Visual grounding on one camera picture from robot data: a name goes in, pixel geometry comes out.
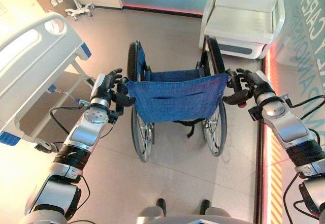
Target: orange light strip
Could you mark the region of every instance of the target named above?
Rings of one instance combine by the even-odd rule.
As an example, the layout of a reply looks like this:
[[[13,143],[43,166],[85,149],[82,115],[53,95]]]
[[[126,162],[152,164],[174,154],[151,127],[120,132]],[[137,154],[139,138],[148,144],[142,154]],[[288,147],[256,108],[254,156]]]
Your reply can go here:
[[[266,55],[266,76],[271,81],[274,91],[278,94],[277,66],[272,64],[271,53]],[[264,162],[265,184],[264,184],[264,221],[267,224],[282,224],[282,169],[279,162],[281,159],[281,146],[272,130],[265,126],[266,157]]]

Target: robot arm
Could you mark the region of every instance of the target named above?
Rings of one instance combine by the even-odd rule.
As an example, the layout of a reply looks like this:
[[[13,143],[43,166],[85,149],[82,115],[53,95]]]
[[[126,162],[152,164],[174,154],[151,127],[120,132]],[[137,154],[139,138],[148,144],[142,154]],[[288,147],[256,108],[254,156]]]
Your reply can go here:
[[[262,71],[252,73],[237,69],[237,72],[238,75],[228,71],[232,77],[230,81],[241,79],[248,89],[235,90],[234,95],[223,100],[239,104],[254,96],[257,106],[248,110],[252,119],[264,120],[296,166],[300,178],[307,179],[299,185],[299,190],[308,210],[319,217],[325,212],[325,153],[305,124],[290,112],[284,102],[291,105],[287,94],[278,97]]]
[[[63,143],[51,164],[48,174],[39,181],[25,207],[21,224],[66,224],[77,210],[81,189],[75,184],[83,176],[91,153],[107,123],[114,124],[123,114],[124,106],[131,106],[134,99],[126,96],[126,78],[116,69],[108,75],[100,74],[91,92],[90,105]],[[117,83],[117,93],[112,88]],[[111,111],[110,103],[116,103]]]

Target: floor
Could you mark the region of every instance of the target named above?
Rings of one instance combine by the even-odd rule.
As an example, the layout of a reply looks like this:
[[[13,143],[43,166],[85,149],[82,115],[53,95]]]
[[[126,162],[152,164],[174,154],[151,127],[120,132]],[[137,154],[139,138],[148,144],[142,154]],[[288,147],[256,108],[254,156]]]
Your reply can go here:
[[[95,9],[93,17],[80,16],[78,21],[69,22],[92,53],[80,65],[93,77],[115,68],[123,68],[126,75],[128,45],[136,39],[141,41],[153,71],[192,69],[200,58],[199,18]],[[223,58],[226,68],[256,71],[260,67],[256,60]],[[90,94],[89,88],[79,92],[85,99]],[[211,155],[199,126],[187,139],[188,128],[166,122],[156,124],[156,144],[151,160],[145,164],[134,150],[131,109],[126,108],[112,133],[100,140],[84,169],[91,196],[72,220],[135,223],[143,208],[154,205],[162,197],[167,202],[167,215],[198,213],[201,201],[208,199],[234,218],[253,221],[257,124],[247,112],[253,103],[250,100],[245,109],[226,106],[228,134],[222,156]],[[61,118],[71,126],[75,122],[75,116],[67,118],[63,114]],[[57,129],[51,123],[48,123],[49,131],[42,135],[62,140],[64,135],[53,131]],[[4,223],[17,223],[23,216],[34,176],[44,173],[46,163],[55,155],[37,152],[25,142],[16,147],[0,145],[0,149],[4,152],[0,165],[10,165],[0,169],[0,174],[8,176],[5,188],[0,190],[4,197],[0,198],[0,206],[6,206],[5,212],[0,211],[0,219]],[[80,187],[84,199],[87,190],[82,182]]]

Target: wheelchair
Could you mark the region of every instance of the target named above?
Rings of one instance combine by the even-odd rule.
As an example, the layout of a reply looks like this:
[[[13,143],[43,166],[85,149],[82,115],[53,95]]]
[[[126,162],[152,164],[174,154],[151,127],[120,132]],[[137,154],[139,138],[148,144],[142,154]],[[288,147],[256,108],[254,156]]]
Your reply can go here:
[[[201,60],[195,69],[168,72],[151,71],[137,40],[129,46],[127,76],[128,92],[136,99],[131,116],[132,139],[142,162],[150,158],[155,123],[163,121],[190,126],[188,137],[194,133],[194,125],[201,123],[212,155],[222,154],[227,134],[222,96],[228,74],[214,37],[205,37]]]

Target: black shoe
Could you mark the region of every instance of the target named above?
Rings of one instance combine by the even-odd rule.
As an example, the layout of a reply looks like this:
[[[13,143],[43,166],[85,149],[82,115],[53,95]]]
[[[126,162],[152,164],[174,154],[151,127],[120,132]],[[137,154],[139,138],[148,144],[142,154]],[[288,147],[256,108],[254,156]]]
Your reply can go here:
[[[204,215],[205,211],[211,207],[211,202],[209,200],[203,200],[200,208],[200,215]]]
[[[158,199],[156,202],[156,206],[159,206],[164,212],[164,216],[166,216],[166,201],[162,198]]]

